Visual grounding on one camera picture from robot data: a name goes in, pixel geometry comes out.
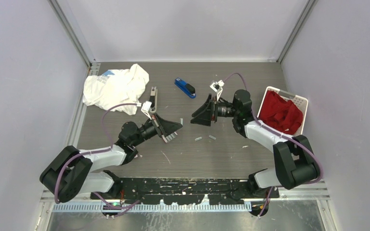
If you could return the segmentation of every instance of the crumpled white cloth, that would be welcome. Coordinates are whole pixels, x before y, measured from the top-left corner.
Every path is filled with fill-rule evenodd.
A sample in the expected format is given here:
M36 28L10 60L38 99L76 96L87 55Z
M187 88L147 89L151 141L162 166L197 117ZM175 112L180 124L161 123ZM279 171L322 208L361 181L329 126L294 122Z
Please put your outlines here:
M138 64L130 69L108 70L101 76L88 76L84 82L83 103L104 110L120 103L138 103L149 82L149 74ZM120 106L111 111L134 115L136 106Z

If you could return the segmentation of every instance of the gray tabletop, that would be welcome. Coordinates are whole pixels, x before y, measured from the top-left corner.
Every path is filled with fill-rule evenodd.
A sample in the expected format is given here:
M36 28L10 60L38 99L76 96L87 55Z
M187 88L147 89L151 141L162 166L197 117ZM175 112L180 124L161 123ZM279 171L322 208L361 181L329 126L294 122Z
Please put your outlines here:
M108 69L128 69L132 64L101 63L99 74ZM211 127L190 124L190 119L208 94L213 93L209 88L211 81L224 79L233 72L245 77L253 106L259 110L267 86L287 90L278 63L144 62L139 65L149 73L150 78L140 101L148 100L151 87L157 86L157 113L170 121L179 122L183 118L184 127L173 141L164 143L161 138L153 137L137 146L141 156L127 165L107 169L119 177L247 178L253 172L274 166L271 152L237 134L231 118L219 118ZM195 87L195 99L190 99L174 85L177 77ZM234 76L226 82L222 97L232 101L238 89L243 89L243 84L238 76ZM109 145L100 124L104 112L97 106L87 108L78 148L94 149ZM123 123L133 121L141 126L146 120L140 110L132 116L111 112L105 119L105 125L117 141ZM216 140L210 139L209 135L215 136Z

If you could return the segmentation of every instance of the white wall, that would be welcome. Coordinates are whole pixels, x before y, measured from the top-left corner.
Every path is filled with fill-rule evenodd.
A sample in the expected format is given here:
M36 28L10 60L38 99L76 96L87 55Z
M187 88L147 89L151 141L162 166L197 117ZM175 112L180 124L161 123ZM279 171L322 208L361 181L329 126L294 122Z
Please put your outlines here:
M319 1L282 66L343 230L370 230L370 1Z
M306 2L62 0L61 5L99 62L275 61Z
M47 1L0 0L0 231L34 229L86 72Z

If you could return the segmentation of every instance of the red towel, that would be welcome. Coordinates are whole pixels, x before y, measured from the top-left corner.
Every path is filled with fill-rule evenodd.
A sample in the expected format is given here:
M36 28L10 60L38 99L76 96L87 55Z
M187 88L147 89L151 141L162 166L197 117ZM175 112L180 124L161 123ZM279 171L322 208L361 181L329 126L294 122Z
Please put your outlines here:
M285 101L274 91L268 90L259 118L278 131L294 135L303 122L303 113L293 101Z

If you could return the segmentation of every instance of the plastic basket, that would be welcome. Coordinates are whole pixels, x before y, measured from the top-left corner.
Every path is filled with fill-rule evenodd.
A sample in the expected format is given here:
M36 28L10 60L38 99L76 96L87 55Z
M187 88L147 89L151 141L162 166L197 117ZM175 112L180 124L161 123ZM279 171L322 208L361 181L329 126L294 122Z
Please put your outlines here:
M308 107L308 99L292 94L287 91L283 91L274 87L267 87L266 91L264 92L264 96L262 99L262 103L260 104L259 112L257 113L257 117L260 117L260 111L262 110L262 105L264 102L264 98L266 97L266 93L268 90L276 92L279 96L281 96L285 101L292 100L293 103L300 109L300 111L303 113L303 123L297 129L297 132L294 134L294 136L301 135L303 133L304 128L304 122L305 122L305 116L307 115L307 107Z

